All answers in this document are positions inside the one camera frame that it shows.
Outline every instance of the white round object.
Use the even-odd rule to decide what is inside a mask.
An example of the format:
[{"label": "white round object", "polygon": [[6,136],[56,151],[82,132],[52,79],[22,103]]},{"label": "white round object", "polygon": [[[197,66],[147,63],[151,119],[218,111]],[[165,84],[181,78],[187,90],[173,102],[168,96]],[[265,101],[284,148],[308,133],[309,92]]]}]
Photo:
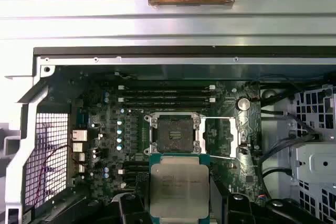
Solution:
[{"label": "white round object", "polygon": [[242,111],[249,110],[251,107],[251,103],[248,99],[246,98],[241,98],[238,101],[238,108]]}]

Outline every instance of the green circuit board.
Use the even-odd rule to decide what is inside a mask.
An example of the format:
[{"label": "green circuit board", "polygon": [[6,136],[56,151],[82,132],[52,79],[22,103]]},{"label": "green circuit board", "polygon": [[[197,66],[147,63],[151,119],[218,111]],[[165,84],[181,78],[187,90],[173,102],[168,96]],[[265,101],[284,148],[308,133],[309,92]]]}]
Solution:
[{"label": "green circuit board", "polygon": [[[261,186],[255,173],[261,154],[260,88],[244,81],[139,81],[91,80],[84,94],[78,122],[87,127],[92,139],[86,150],[87,173],[85,180],[92,197],[106,204],[115,194],[134,191],[136,173],[147,173],[149,157],[144,150],[150,143],[150,125],[144,119],[154,112],[196,112],[208,117],[234,117],[242,146],[236,160],[212,158],[212,169],[220,175],[231,192],[249,196],[260,194]],[[248,98],[248,111],[237,109],[237,100]],[[122,138],[122,150],[117,150],[117,139]],[[214,156],[228,156],[233,136],[229,120],[207,119],[206,151]],[[104,157],[93,158],[92,149],[104,150]],[[119,174],[128,167],[134,173]]]}]

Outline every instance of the ribbed metal surface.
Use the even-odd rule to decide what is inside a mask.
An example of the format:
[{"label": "ribbed metal surface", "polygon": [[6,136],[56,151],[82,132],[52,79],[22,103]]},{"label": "ribbed metal surface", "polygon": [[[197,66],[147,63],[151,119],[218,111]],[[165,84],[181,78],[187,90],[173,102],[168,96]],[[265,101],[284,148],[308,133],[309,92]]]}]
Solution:
[{"label": "ribbed metal surface", "polygon": [[189,7],[151,7],[147,0],[0,0],[0,10],[0,39],[31,39],[20,42],[32,46],[333,45],[336,38],[336,0]]}]

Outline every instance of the red wire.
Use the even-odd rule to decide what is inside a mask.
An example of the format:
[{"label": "red wire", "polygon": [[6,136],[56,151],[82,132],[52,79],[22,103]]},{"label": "red wire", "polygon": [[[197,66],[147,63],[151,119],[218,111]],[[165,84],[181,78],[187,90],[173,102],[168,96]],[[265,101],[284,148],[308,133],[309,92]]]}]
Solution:
[{"label": "red wire", "polygon": [[46,159],[44,160],[44,162],[42,163],[42,167],[41,167],[40,174],[39,174],[39,178],[38,178],[38,186],[37,186],[36,198],[35,198],[35,203],[34,203],[34,205],[37,204],[37,202],[38,202],[38,198],[39,198],[39,195],[40,195],[41,181],[42,181],[42,171],[43,171],[43,169],[44,169],[44,166],[46,165],[48,159],[49,159],[51,156],[53,156],[53,154],[54,154],[56,151],[58,151],[59,149],[62,149],[62,148],[64,148],[64,147],[69,147],[69,148],[70,148],[70,150],[71,150],[71,158],[72,158],[72,154],[73,154],[74,151],[73,151],[73,149],[72,149],[72,147],[71,147],[70,145],[66,144],[66,145],[60,146],[60,147],[56,148],[55,150],[53,150],[52,153],[49,154],[49,155],[46,157]]}]

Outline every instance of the wire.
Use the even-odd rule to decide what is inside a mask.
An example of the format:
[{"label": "wire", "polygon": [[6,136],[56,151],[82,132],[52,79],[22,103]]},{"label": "wire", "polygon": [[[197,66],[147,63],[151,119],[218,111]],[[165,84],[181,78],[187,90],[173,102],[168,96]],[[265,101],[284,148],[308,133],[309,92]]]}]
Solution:
[{"label": "wire", "polygon": [[285,111],[269,111],[269,110],[261,110],[261,113],[263,114],[271,114],[271,115],[281,115],[281,116],[287,116],[291,119],[294,119],[304,130],[306,130],[310,134],[316,134],[316,131],[309,127],[307,124],[305,124],[303,121],[301,121],[299,118],[297,118],[295,115],[287,113]]},{"label": "wire", "polygon": [[302,92],[302,91],[308,91],[308,90],[314,90],[314,89],[318,89],[322,86],[323,82],[316,84],[314,86],[312,86],[311,84],[306,84],[305,86],[302,86],[302,88],[300,90],[297,89],[289,89],[289,90],[285,90],[284,92],[280,93],[280,94],[276,94],[273,95],[269,98],[264,98],[261,100],[261,107],[265,107],[265,106],[269,106],[269,105],[273,105],[285,98],[294,96],[296,93],[298,92]]},{"label": "wire", "polygon": [[289,168],[275,168],[275,169],[271,169],[265,172],[263,174],[263,178],[265,178],[267,175],[271,173],[286,173],[288,176],[292,176],[292,170]]},{"label": "wire", "polygon": [[221,159],[228,159],[228,160],[235,160],[234,157],[223,157],[223,156],[213,156],[213,155],[210,155],[210,157],[221,158]]},{"label": "wire", "polygon": [[50,153],[50,154],[44,159],[44,161],[43,161],[43,163],[42,163],[41,170],[40,170],[39,177],[38,177],[38,186],[37,186],[37,191],[36,191],[36,197],[35,197],[34,205],[36,205],[37,202],[38,202],[38,198],[39,198],[39,195],[40,195],[40,189],[41,189],[42,172],[43,172],[43,170],[44,170],[44,167],[45,167],[45,165],[46,165],[48,159],[49,159],[50,157],[52,157],[52,156],[54,155],[54,153],[57,152],[59,149],[62,149],[62,148],[65,148],[65,147],[69,147],[69,148],[70,148],[70,150],[71,150],[71,159],[72,159],[75,163],[80,164],[80,162],[78,162],[77,160],[75,160],[75,159],[73,158],[72,154],[73,154],[74,151],[73,151],[73,149],[72,149],[72,147],[71,147],[70,145],[66,144],[66,145],[62,145],[62,146],[60,146],[60,147],[54,149],[54,150],[52,151],[52,153]]},{"label": "wire", "polygon": [[295,144],[299,144],[299,143],[305,143],[307,141],[313,140],[315,138],[314,135],[306,135],[300,138],[296,138],[294,140],[283,140],[280,141],[276,146],[274,146],[273,148],[271,148],[269,151],[267,151],[258,161],[258,165],[257,165],[257,175],[259,178],[259,181],[265,191],[265,195],[267,196],[268,199],[271,199],[271,196],[269,194],[269,191],[267,190],[264,178],[262,176],[262,171],[263,171],[263,162],[265,160],[267,160],[269,157],[273,156],[274,154],[278,153],[279,151],[281,151],[284,148],[290,147],[292,145]]}]

